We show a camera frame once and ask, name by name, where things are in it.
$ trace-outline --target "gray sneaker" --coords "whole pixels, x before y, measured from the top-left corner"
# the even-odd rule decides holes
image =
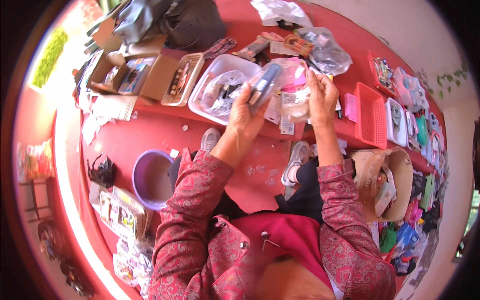
[[[288,179],[288,171],[292,168],[292,166],[303,166],[308,160],[310,152],[310,146],[306,141],[300,141],[293,146],[292,154],[290,155],[290,161],[288,162],[287,168],[283,172],[282,175],[282,183],[285,186],[294,186],[295,182],[290,181]]]
[[[209,128],[205,131],[204,135],[202,136],[202,143],[200,144],[200,149],[210,152],[212,151],[213,147],[218,143],[220,140],[220,132],[215,128]]]

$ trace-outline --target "black pants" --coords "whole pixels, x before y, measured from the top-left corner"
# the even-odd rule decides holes
[[[178,178],[180,169],[181,157],[178,157],[168,169],[168,177],[172,185],[172,190],[175,189],[175,182]],[[318,221],[322,224],[322,206],[324,202],[320,196],[320,185],[318,184],[317,177],[318,157],[315,157],[301,166],[297,171],[297,181],[300,184],[298,190],[290,197],[288,201],[285,201],[283,195],[275,196],[278,203],[278,209],[276,212],[283,214],[292,214],[307,216]],[[258,213],[271,212],[263,210]],[[240,207],[223,191],[220,202],[213,211],[213,215],[223,214],[229,217],[230,220],[237,219],[243,216],[248,216]]]

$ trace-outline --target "pink box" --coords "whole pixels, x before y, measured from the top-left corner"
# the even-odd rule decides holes
[[[352,94],[345,94],[343,98],[345,100],[345,117],[356,123],[358,121],[357,97]]]

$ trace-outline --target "keychain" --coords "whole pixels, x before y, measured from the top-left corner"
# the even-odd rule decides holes
[[[272,245],[275,245],[275,246],[277,246],[277,247],[280,247],[280,245],[278,245],[278,244],[272,242],[271,240],[269,240],[269,239],[268,239],[269,236],[270,236],[270,235],[268,234],[268,232],[262,231],[262,238],[264,239],[264,244],[263,244],[263,246],[262,246],[262,251],[265,250],[265,243],[266,243],[266,242],[269,242],[269,243],[271,243]]]

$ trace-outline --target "woman's left hand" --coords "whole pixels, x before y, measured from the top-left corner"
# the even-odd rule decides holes
[[[212,149],[210,155],[220,159],[227,165],[235,168],[245,155],[255,137],[264,124],[264,113],[268,102],[264,103],[255,113],[250,114],[248,100],[250,99],[251,88],[244,84],[242,92],[235,99],[230,112],[225,133]]]

